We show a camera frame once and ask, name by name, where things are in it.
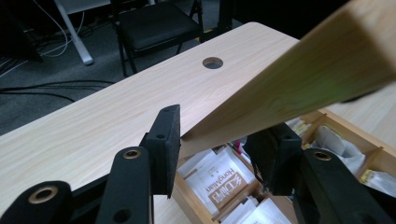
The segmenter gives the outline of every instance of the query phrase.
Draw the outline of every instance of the wooden box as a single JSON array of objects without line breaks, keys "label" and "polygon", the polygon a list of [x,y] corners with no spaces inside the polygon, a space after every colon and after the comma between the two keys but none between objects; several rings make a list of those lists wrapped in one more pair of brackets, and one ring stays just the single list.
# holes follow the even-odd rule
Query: wooden box
[{"label": "wooden box", "polygon": [[[304,145],[313,141],[317,127],[320,125],[326,125],[335,130],[342,138],[355,144],[361,152],[365,154],[366,157],[364,164],[355,175],[357,179],[360,179],[361,175],[367,169],[387,172],[390,175],[396,176],[396,150],[394,148],[381,142],[370,134],[365,133],[360,128],[339,118],[334,113],[326,109],[311,112],[301,116],[301,119],[304,120],[305,123],[311,124],[308,130],[302,135],[303,148]],[[176,176],[173,197],[192,223],[219,223],[219,220],[222,217],[232,211],[248,195],[258,196],[260,190],[260,183],[258,181],[254,182],[246,187],[243,192],[237,195],[229,204],[227,204],[226,208],[220,211],[215,217],[212,217],[209,211],[179,174]],[[268,194],[266,194],[265,197],[271,197],[290,222],[297,223],[297,218],[289,199],[279,196],[274,197]]]}]

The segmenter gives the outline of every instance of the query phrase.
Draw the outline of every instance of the light wood tabletop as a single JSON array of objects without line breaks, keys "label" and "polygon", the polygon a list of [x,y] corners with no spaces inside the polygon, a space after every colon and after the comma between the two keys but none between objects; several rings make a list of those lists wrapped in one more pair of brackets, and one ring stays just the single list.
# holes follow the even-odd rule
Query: light wood tabletop
[{"label": "light wood tabletop", "polygon": [[[4,134],[0,213],[37,183],[62,180],[77,189],[108,174],[114,155],[137,146],[163,107],[180,105],[181,133],[186,133],[297,43],[248,23]],[[222,59],[223,66],[204,67],[211,57]],[[392,84],[329,108],[395,147],[395,89]],[[155,197],[155,217],[157,223],[189,223],[175,201],[163,196]]]}]

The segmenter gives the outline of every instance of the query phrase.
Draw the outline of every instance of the gray carpet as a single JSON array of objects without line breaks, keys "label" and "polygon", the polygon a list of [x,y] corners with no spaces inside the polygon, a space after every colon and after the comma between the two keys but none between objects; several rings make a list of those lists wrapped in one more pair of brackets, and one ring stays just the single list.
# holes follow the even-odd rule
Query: gray carpet
[{"label": "gray carpet", "polygon": [[[185,11],[189,11],[191,8],[191,0],[174,0],[173,2]],[[216,27],[219,17],[219,0],[204,0],[203,7],[205,30]],[[82,37],[82,41],[94,58],[94,64],[90,66],[84,65],[75,47],[70,43],[64,54],[59,57],[43,57],[43,63],[24,63],[14,70],[0,75],[0,89],[69,80],[88,79],[111,82],[123,80],[117,39],[111,24],[108,21],[100,21],[92,24],[92,26],[95,27],[92,30],[92,34]],[[47,46],[41,52],[54,49],[59,45],[61,43]],[[186,42],[182,51],[197,45],[199,45],[199,42],[196,40]],[[135,61],[137,69],[142,71],[156,63],[160,63],[174,56],[176,50],[177,47],[174,47],[139,58]],[[0,135],[72,104],[72,101],[68,99],[40,93],[59,94],[77,101],[101,90],[102,88],[98,86],[106,87],[108,85],[104,83],[71,83],[62,84],[62,86],[61,89],[61,85],[58,85],[54,89],[24,91],[38,93],[32,95],[0,94]]]}]

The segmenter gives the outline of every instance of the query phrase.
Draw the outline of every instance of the black chair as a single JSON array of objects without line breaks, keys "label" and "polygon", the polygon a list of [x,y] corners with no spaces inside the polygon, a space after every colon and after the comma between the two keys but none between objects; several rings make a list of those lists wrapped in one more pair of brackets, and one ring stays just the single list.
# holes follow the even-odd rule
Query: black chair
[{"label": "black chair", "polygon": [[[125,9],[131,4],[133,9]],[[119,40],[123,74],[127,77],[124,50],[132,71],[137,73],[134,58],[178,45],[200,37],[203,42],[201,0],[194,0],[190,16],[169,2],[144,6],[147,0],[111,0],[113,24]],[[192,19],[197,13],[199,23]]]}]

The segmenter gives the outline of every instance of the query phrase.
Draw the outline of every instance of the wooden table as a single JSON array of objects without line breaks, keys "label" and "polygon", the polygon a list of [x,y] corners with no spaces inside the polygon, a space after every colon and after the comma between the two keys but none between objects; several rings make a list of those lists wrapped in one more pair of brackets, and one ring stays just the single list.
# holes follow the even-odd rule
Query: wooden table
[{"label": "wooden table", "polygon": [[[297,42],[249,23],[1,136],[1,213],[34,184],[63,180],[77,189],[106,175],[116,152],[137,146],[163,107],[181,105],[185,133]],[[205,68],[203,60],[209,57],[222,59],[224,65]],[[388,91],[394,94],[394,85]],[[348,112],[334,111],[353,114],[353,105],[347,106]],[[374,108],[381,111],[380,105]],[[387,110],[393,113],[395,106]],[[382,122],[396,133],[394,125],[380,121],[391,117],[384,114],[364,121]],[[189,222],[173,200],[155,200],[157,223]]]}]

